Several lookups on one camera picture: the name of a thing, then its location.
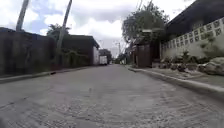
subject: railing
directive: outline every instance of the railing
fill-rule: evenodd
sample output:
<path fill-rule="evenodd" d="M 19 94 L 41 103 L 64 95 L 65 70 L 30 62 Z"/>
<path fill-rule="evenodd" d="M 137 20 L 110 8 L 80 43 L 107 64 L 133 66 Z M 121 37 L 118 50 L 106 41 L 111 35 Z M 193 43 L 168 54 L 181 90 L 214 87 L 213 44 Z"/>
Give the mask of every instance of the railing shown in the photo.
<path fill-rule="evenodd" d="M 161 45 L 162 54 L 167 50 L 178 49 L 185 45 L 190 45 L 201 40 L 206 39 L 206 34 L 213 37 L 219 36 L 224 33 L 224 18 L 216 20 L 212 23 L 199 27 L 189 33 L 186 33 L 180 37 L 174 38 L 169 42 Z"/>

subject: cobblestone road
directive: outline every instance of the cobblestone road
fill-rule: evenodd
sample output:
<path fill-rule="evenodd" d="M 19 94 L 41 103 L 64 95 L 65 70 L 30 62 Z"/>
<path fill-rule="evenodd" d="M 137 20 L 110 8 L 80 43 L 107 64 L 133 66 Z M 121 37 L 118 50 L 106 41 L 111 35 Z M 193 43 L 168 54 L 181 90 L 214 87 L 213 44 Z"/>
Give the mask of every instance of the cobblestone road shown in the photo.
<path fill-rule="evenodd" d="M 0 128 L 223 128 L 224 105 L 111 65 L 0 85 Z"/>

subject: curb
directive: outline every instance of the curb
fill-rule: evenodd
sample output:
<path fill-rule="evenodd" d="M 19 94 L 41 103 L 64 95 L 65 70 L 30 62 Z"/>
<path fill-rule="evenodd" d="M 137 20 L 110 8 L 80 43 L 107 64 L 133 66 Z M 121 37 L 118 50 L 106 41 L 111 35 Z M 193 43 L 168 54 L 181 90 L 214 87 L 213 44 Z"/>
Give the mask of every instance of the curb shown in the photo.
<path fill-rule="evenodd" d="M 218 86 L 212 86 L 210 84 L 200 83 L 192 80 L 178 79 L 175 77 L 163 75 L 161 73 L 146 71 L 144 69 L 134 69 L 128 67 L 128 70 L 133 72 L 140 72 L 150 77 L 166 81 L 170 84 L 179 85 L 181 87 L 224 100 L 224 88 Z"/>
<path fill-rule="evenodd" d="M 82 67 L 82 68 L 76 68 L 76 69 L 65 69 L 65 70 L 57 70 L 57 71 L 51 71 L 51 72 L 42 72 L 42 73 L 30 74 L 30 75 L 22 75 L 22 76 L 8 77 L 8 78 L 0 78 L 0 84 L 20 81 L 20 80 L 26 80 L 26 79 L 31 79 L 31 78 L 37 78 L 37 77 L 43 77 L 43 76 L 50 76 L 50 75 L 55 75 L 57 73 L 78 71 L 78 70 L 87 69 L 87 68 L 91 68 L 91 67 Z"/>

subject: sky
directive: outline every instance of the sky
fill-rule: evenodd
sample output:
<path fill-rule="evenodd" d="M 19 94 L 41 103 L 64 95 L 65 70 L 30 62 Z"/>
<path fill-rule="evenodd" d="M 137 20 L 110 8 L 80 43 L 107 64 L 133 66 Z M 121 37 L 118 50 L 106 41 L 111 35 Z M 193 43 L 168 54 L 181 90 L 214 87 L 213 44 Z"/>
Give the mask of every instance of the sky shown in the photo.
<path fill-rule="evenodd" d="M 69 0 L 30 0 L 23 29 L 46 35 L 50 24 L 63 23 Z M 143 0 L 143 5 L 150 0 Z M 23 0 L 0 0 L 0 27 L 15 29 Z M 153 0 L 173 19 L 194 0 Z M 73 0 L 67 21 L 70 34 L 92 35 L 101 48 L 118 54 L 118 45 L 126 47 L 122 39 L 122 21 L 139 6 L 140 0 Z"/>

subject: foliage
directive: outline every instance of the foliage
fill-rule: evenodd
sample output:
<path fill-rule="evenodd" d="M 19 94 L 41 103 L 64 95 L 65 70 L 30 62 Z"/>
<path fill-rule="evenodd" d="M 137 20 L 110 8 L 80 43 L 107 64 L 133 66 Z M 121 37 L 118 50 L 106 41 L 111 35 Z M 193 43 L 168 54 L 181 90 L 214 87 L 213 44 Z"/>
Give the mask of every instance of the foliage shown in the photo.
<path fill-rule="evenodd" d="M 164 63 L 170 63 L 170 62 L 171 62 L 171 59 L 170 59 L 170 58 L 166 57 L 166 58 L 164 59 Z"/>
<path fill-rule="evenodd" d="M 151 1 L 147 6 L 133 12 L 123 21 L 122 35 L 126 43 L 130 43 L 143 36 L 142 29 L 163 29 L 167 22 L 168 16 L 164 15 L 164 11 L 159 10 Z M 153 33 L 152 37 L 160 35 L 160 32 L 156 32 Z"/>
<path fill-rule="evenodd" d="M 55 39 L 55 41 L 58 41 L 61 29 L 62 29 L 62 26 L 60 26 L 59 24 L 55 24 L 55 25 L 51 24 L 47 31 L 47 36 Z M 69 29 L 70 28 L 65 29 L 65 35 L 69 35 L 69 32 L 68 32 Z"/>
<path fill-rule="evenodd" d="M 61 57 L 61 66 L 66 68 L 87 66 L 89 61 L 87 56 L 70 49 L 62 49 Z"/>
<path fill-rule="evenodd" d="M 183 63 L 183 59 L 181 57 L 175 56 L 171 59 L 171 63 Z"/>
<path fill-rule="evenodd" d="M 189 62 L 190 59 L 190 55 L 188 51 L 184 51 L 183 55 L 181 56 L 181 58 L 183 59 L 183 63 L 186 64 Z"/>
<path fill-rule="evenodd" d="M 206 57 L 208 57 L 210 59 L 216 58 L 216 57 L 224 57 L 224 51 L 222 49 L 220 49 L 215 44 L 216 43 L 215 38 L 210 33 L 207 33 L 205 35 L 205 37 L 206 37 L 208 42 L 202 43 L 200 45 L 200 47 L 202 48 Z"/>
<path fill-rule="evenodd" d="M 191 56 L 188 63 L 198 63 L 198 58 L 196 56 Z"/>
<path fill-rule="evenodd" d="M 121 53 L 121 54 L 118 55 L 116 60 L 120 62 L 120 61 L 124 60 L 125 58 L 126 58 L 126 54 Z"/>
<path fill-rule="evenodd" d="M 208 63 L 209 61 L 210 61 L 210 58 L 208 57 L 199 58 L 198 64 L 205 64 L 205 63 Z"/>
<path fill-rule="evenodd" d="M 108 49 L 100 49 L 100 56 L 107 56 L 108 64 L 112 61 L 112 54 Z"/>

